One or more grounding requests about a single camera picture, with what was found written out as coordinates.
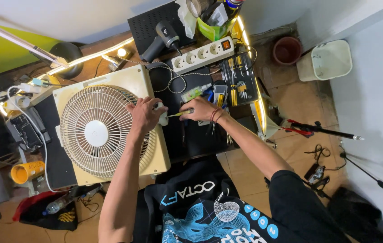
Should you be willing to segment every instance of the fan grille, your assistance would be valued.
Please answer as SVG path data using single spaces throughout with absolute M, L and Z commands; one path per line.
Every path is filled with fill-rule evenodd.
M 129 91 L 113 85 L 93 85 L 77 92 L 60 121 L 61 140 L 71 161 L 92 175 L 112 177 L 133 121 L 125 106 L 136 101 Z M 147 134 L 141 157 L 149 139 Z

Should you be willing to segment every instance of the black desk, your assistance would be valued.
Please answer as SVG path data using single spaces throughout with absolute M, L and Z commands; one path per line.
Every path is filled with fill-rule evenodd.
M 196 70 L 202 74 L 209 74 L 208 68 Z M 150 72 L 151 82 L 154 90 L 161 90 L 166 87 L 170 79 L 169 70 L 164 68 L 153 69 Z M 187 82 L 186 91 L 196 87 L 211 83 L 211 76 L 189 75 L 184 77 Z M 173 81 L 171 89 L 181 91 L 184 82 L 178 78 Z M 180 94 L 174 94 L 168 90 L 156 92 L 155 96 L 162 99 L 165 106 L 169 107 L 169 115 L 177 113 L 181 101 Z M 44 125 L 52 138 L 52 142 L 47 144 L 48 160 L 47 172 L 52 188 L 61 188 L 76 185 L 73 165 L 63 147 L 61 147 L 55 127 L 59 125 L 59 115 L 56 109 L 53 96 L 49 96 L 35 106 Z M 209 154 L 224 152 L 228 149 L 226 135 L 217 140 L 214 136 L 205 136 L 208 125 L 198 126 L 195 121 L 188 121 L 185 127 L 186 147 L 181 142 L 181 123 L 177 117 L 171 118 L 169 124 L 163 127 L 166 145 L 171 163 L 186 161 L 191 158 L 198 158 Z

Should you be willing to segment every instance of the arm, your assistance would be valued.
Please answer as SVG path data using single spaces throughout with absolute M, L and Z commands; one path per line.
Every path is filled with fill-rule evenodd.
M 194 108 L 194 113 L 181 116 L 181 120 L 209 121 L 214 109 L 217 107 L 202 97 L 197 97 L 183 105 L 180 111 L 188 108 Z M 280 155 L 258 136 L 235 121 L 227 112 L 217 111 L 213 120 L 217 121 L 232 136 L 250 161 L 259 168 L 265 177 L 272 178 L 274 173 L 283 169 L 292 171 L 291 166 Z
M 139 186 L 139 155 L 144 135 L 153 130 L 159 117 L 167 108 L 153 110 L 160 99 L 139 98 L 136 105 L 126 109 L 133 116 L 133 123 L 125 149 L 119 160 L 112 182 L 103 203 L 98 224 L 99 242 L 130 242 L 135 225 L 137 191 Z

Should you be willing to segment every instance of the green box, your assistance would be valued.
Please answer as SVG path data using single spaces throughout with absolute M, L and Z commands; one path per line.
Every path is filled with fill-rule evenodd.
M 236 21 L 237 18 L 233 18 L 232 20 L 227 21 L 224 25 L 219 27 L 209 26 L 204 21 L 202 21 L 202 19 L 198 18 L 198 30 L 202 33 L 202 35 L 211 41 L 218 41 L 227 35 Z

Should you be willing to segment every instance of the white trash bin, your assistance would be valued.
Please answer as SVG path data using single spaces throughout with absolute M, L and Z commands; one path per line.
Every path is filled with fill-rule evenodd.
M 347 75 L 352 70 L 349 44 L 345 40 L 320 44 L 297 62 L 297 69 L 303 82 Z

